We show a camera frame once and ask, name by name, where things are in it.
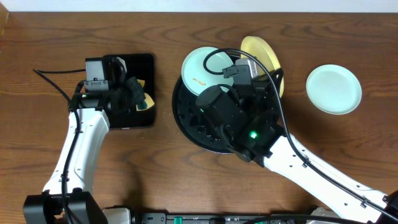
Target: light blue plate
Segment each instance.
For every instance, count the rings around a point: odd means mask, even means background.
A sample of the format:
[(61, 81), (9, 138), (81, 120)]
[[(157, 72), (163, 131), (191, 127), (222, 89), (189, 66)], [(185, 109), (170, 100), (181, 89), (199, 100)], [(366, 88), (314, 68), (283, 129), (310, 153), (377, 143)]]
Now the light blue plate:
[(307, 78), (306, 89), (311, 102), (331, 114), (353, 111), (362, 98), (358, 79), (339, 65), (322, 65), (314, 69)]
[[(215, 50), (217, 50), (215, 47), (198, 48), (191, 52), (185, 58), (184, 63), (182, 63), (182, 80), (189, 91), (196, 96), (210, 86), (217, 84), (227, 84), (232, 86), (234, 83), (233, 78), (224, 78), (223, 75), (213, 75), (203, 68), (205, 57)], [(207, 61), (207, 67), (214, 72), (222, 72), (224, 68), (227, 68), (232, 64), (232, 60), (224, 52), (211, 56)]]

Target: black tray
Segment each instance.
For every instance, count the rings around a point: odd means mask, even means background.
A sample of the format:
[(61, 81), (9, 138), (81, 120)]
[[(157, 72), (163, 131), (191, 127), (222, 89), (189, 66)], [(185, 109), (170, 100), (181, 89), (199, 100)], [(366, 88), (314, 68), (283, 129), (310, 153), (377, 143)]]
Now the black tray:
[(111, 57), (120, 57), (126, 62), (127, 78), (136, 77), (144, 80), (144, 92), (147, 93), (155, 102), (155, 105), (148, 110), (123, 112), (116, 116), (109, 114), (108, 119), (110, 128), (133, 128), (152, 126), (156, 116), (155, 100), (155, 76), (154, 76), (154, 57), (151, 54), (125, 54), (125, 55), (105, 55), (104, 62), (110, 61)]

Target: yellow object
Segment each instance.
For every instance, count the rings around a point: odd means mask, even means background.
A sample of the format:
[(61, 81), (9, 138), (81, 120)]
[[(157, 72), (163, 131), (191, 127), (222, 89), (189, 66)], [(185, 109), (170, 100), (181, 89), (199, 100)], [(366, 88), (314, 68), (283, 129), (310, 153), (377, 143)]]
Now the yellow object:
[[(280, 69), (280, 63), (271, 46), (260, 37), (245, 37), (241, 44), (241, 50), (257, 57), (257, 59), (268, 69), (270, 73)], [(285, 80), (282, 78), (280, 83), (279, 97), (282, 97), (285, 89)]]
[(136, 110), (137, 111), (144, 111), (144, 110), (148, 110), (149, 108), (153, 107), (155, 105), (154, 100), (148, 95), (148, 93), (144, 93), (145, 94), (145, 103), (147, 104), (147, 108), (140, 110), (138, 109), (138, 105), (136, 105)]
[(145, 85), (145, 80), (139, 80), (139, 79), (137, 79), (137, 81), (141, 84), (142, 87), (144, 87), (144, 85)]

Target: cable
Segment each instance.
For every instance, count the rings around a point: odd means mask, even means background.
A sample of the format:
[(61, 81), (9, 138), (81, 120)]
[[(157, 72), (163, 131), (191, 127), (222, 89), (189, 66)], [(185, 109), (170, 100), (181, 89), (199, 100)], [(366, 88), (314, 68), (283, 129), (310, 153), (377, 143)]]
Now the cable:
[(85, 85), (86, 80), (82, 80), (76, 85), (75, 93), (79, 93), (83, 86)]
[(126, 79), (126, 72), (127, 72), (124, 69), (124, 65), (121, 63), (121, 61), (117, 57), (116, 58), (113, 57), (112, 58), (112, 62), (114, 62), (114, 63), (116, 63), (117, 65), (120, 66), (121, 74), (120, 74), (120, 77), (119, 77), (119, 83), (124, 82), (124, 80)]
[(219, 72), (213, 72), (213, 71), (209, 70), (209, 69), (207, 68), (207, 66), (206, 66), (207, 60), (208, 60), (211, 56), (213, 56), (214, 54), (217, 54), (217, 53), (220, 53), (220, 52), (236, 52), (236, 53), (245, 55), (247, 58), (249, 58), (249, 59), (253, 60), (254, 62), (256, 62), (256, 63), (260, 66), (260, 68), (263, 69), (263, 70), (265, 71), (266, 75), (268, 76), (268, 79), (270, 80), (270, 83), (271, 83), (271, 86), (272, 86), (272, 90), (273, 90), (274, 93), (275, 93), (275, 98), (276, 98), (277, 106), (278, 106), (278, 109), (279, 109), (279, 112), (280, 112), (280, 117), (281, 117), (281, 120), (282, 120), (282, 124), (283, 124), (283, 126), (284, 126), (284, 132), (285, 132), (286, 138), (287, 138), (287, 140), (288, 140), (290, 146), (292, 147), (294, 153), (296, 153), (296, 155), (303, 161), (303, 163), (304, 163), (305, 165), (309, 166), (309, 168), (311, 168), (311, 169), (312, 169), (314, 172), (316, 172), (318, 175), (320, 175), (321, 177), (323, 177), (324, 179), (326, 179), (327, 181), (329, 181), (330, 183), (332, 183), (334, 186), (336, 186), (336, 187), (338, 187), (339, 189), (345, 191), (347, 194), (350, 194), (350, 195), (353, 196), (354, 198), (356, 198), (356, 199), (362, 201), (362, 203), (363, 203), (364, 205), (369, 205), (370, 207), (374, 208), (374, 209), (377, 210), (378, 212), (381, 212), (383, 215), (385, 215), (385, 216), (387, 216), (387, 217), (393, 219), (395, 222), (398, 223), (398, 218), (396, 218), (396, 217), (394, 217), (393, 215), (391, 215), (390, 213), (384, 211), (383, 208), (381, 208), (380, 206), (378, 206), (378, 205), (376, 205), (375, 203), (371, 202), (370, 200), (368, 200), (368, 199), (366, 199), (366, 198), (364, 198), (364, 197), (358, 195), (356, 192), (353, 192), (352, 190), (348, 189), (348, 188), (345, 187), (344, 185), (341, 185), (339, 182), (337, 182), (337, 181), (335, 181), (334, 179), (332, 179), (331, 177), (327, 176), (325, 173), (323, 173), (321, 170), (319, 170), (317, 167), (315, 167), (315, 166), (311, 163), (311, 161), (310, 161), (309, 158), (307, 158), (307, 157), (303, 156), (303, 154), (301, 154), (301, 152), (296, 148), (295, 144), (293, 143), (292, 138), (290, 137), (290, 133), (289, 133), (289, 130), (288, 130), (288, 128), (287, 128), (287, 123), (286, 123), (284, 111), (283, 111), (283, 108), (282, 108), (282, 103), (281, 103), (281, 101), (280, 101), (279, 94), (278, 94), (278, 90), (277, 90), (277, 87), (276, 87), (276, 85), (275, 85), (275, 83), (274, 83), (272, 77), (271, 77), (271, 74), (269, 73), (269, 71), (267, 70), (267, 68), (266, 68), (256, 57), (252, 56), (251, 54), (249, 54), (249, 53), (247, 53), (247, 52), (244, 52), (244, 51), (238, 50), (238, 49), (218, 49), (218, 50), (215, 50), (215, 51), (213, 51), (212, 53), (208, 54), (208, 55), (205, 57), (204, 61), (203, 61), (203, 66), (204, 66), (204, 68), (205, 68), (205, 70), (206, 70), (207, 72), (209, 72), (209, 73), (211, 73), (211, 74), (214, 74), (214, 75), (220, 75)]
[(235, 103), (239, 104), (239, 95), (238, 95), (238, 92), (237, 92), (232, 86), (227, 85), (227, 84), (218, 84), (218, 86), (222, 86), (222, 87), (227, 88), (227, 89), (232, 93), (232, 95), (234, 96), (234, 98), (235, 98)]
[[(68, 101), (68, 104), (70, 105), (71, 100), (69, 96), (61, 90), (57, 84), (55, 84), (53, 81), (48, 79), (46, 76), (44, 76), (40, 71), (33, 69), (33, 71), (38, 74), (40, 77), (42, 77), (45, 81), (47, 81), (49, 84), (51, 84), (56, 90), (58, 90), (61, 95)], [(71, 216), (71, 211), (69, 210), (68, 204), (67, 204), (67, 193), (66, 193), (66, 187), (67, 187), (67, 177), (68, 177), (68, 169), (69, 169), (69, 163), (73, 155), (73, 150), (75, 149), (75, 145), (77, 142), (77, 139), (79, 137), (80, 133), (80, 118), (79, 114), (77, 113), (77, 110), (73, 110), (73, 113), (75, 114), (76, 117), (76, 130), (75, 130), (75, 136), (73, 137), (72, 143), (70, 145), (70, 149), (68, 152), (67, 159), (65, 160), (65, 165), (63, 167), (63, 172), (61, 176), (61, 192), (62, 192), (62, 206), (65, 211), (65, 216), (67, 217), (67, 220), (69, 224), (73, 224), (72, 216)]]
[(234, 147), (231, 145), (231, 141), (229, 140), (229, 138), (226, 136), (225, 134), (225, 124), (221, 124), (220, 125), (220, 133), (221, 133), (221, 137), (223, 138), (223, 141), (231, 148), (234, 149)]
[(36, 70), (40, 72), (41, 74), (66, 74), (66, 73), (76, 73), (76, 72), (85, 72), (85, 69), (78, 69), (78, 70), (70, 70), (70, 71), (56, 71), (56, 72), (50, 72), (50, 71), (41, 71), (41, 70)]
[(313, 220), (313, 221), (332, 222), (340, 224), (364, 224), (361, 222), (347, 220), (344, 218), (321, 217), (317, 215), (273, 215), (271, 217), (255, 218), (253, 220), (244, 222), (243, 224), (256, 224), (259, 222), (274, 221), (274, 220)]

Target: plate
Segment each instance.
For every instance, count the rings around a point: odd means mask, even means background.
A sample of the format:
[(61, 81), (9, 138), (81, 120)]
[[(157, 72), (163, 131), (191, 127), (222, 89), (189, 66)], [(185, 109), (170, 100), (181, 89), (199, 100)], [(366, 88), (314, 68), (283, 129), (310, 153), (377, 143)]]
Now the plate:
[(217, 136), (205, 115), (195, 105), (198, 97), (183, 84), (182, 77), (174, 86), (172, 97), (173, 116), (181, 133), (191, 142), (211, 152), (230, 154), (231, 151)]
[[(227, 84), (232, 86), (234, 83), (233, 78), (224, 78), (223, 75), (213, 75), (208, 73), (205, 68), (203, 68), (203, 61), (205, 57), (217, 50), (215, 47), (201, 47), (185, 58), (182, 63), (182, 80), (185, 86), (193, 94), (198, 96), (203, 90), (208, 87), (217, 84)], [(209, 58), (207, 61), (207, 67), (214, 72), (222, 72), (224, 68), (230, 67), (233, 64), (230, 57), (222, 52), (215, 54)], [(228, 91), (227, 88), (221, 87), (225, 92)]]
[(311, 102), (324, 112), (346, 114), (361, 102), (361, 84), (355, 75), (339, 65), (322, 65), (307, 78)]
[[(280, 69), (280, 63), (275, 52), (271, 46), (260, 37), (245, 37), (241, 44), (241, 50), (257, 57), (257, 59), (268, 69), (268, 72), (270, 73)], [(284, 88), (285, 80), (282, 78), (282, 82), (280, 83), (279, 97), (282, 97), (284, 94)]]

